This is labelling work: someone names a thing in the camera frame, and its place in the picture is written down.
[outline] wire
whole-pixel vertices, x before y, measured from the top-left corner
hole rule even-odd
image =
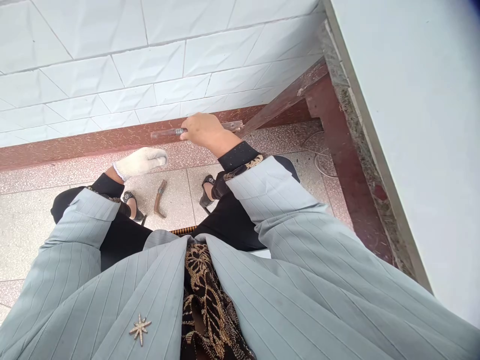
[[[322,174],[323,176],[326,176],[327,178],[331,178],[331,179],[338,179],[339,177],[338,176],[331,176],[331,175],[328,175],[327,173],[325,173],[325,171],[322,170],[322,168],[320,167],[319,165],[319,162],[318,162],[318,158],[319,156],[325,156],[325,157],[328,157],[327,154],[323,153],[323,152],[318,152],[318,151],[314,151],[312,149],[309,149],[307,147],[305,147],[305,144],[311,139],[313,138],[315,135],[317,134],[322,134],[323,131],[317,131],[317,132],[314,132],[312,135],[310,135],[301,145],[300,145],[300,148],[302,148],[303,150],[306,150],[306,151],[309,151],[311,153],[314,153],[315,154],[315,157],[313,158],[313,163],[315,164],[315,167],[316,169],[318,170],[318,172],[320,174]]]

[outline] star brooch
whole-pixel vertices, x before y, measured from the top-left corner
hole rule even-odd
[[[130,335],[135,334],[135,337],[133,338],[134,340],[137,340],[137,337],[140,335],[140,346],[144,345],[143,333],[148,333],[147,329],[145,328],[152,323],[151,321],[145,320],[147,320],[146,317],[144,317],[142,320],[142,317],[140,316],[140,314],[138,314],[138,322],[133,323],[135,327],[129,332]]]

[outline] gray pinstripe blazer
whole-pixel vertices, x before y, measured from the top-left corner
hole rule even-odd
[[[258,359],[475,359],[480,331],[378,259],[273,157],[228,181],[272,259],[202,234]],[[0,328],[1,359],[178,359],[188,237],[153,232],[100,273],[119,204],[84,189]],[[151,321],[143,347],[129,330]]]

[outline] red baseboard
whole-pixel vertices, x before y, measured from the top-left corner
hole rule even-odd
[[[216,112],[215,115],[222,123],[241,120],[246,124],[263,107],[264,105],[259,105],[220,111]],[[306,102],[301,101],[263,127],[268,128],[294,124],[311,119]],[[25,168],[65,159],[114,153],[144,146],[174,143],[179,141],[177,136],[164,136],[154,141],[151,139],[150,134],[158,130],[179,128],[184,120],[185,118],[178,118],[17,146],[2,147],[0,148],[0,171]]]

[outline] white wall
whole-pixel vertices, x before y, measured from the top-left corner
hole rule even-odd
[[[319,0],[0,0],[0,147],[266,104]]]
[[[480,14],[331,3],[433,292],[480,327]]]

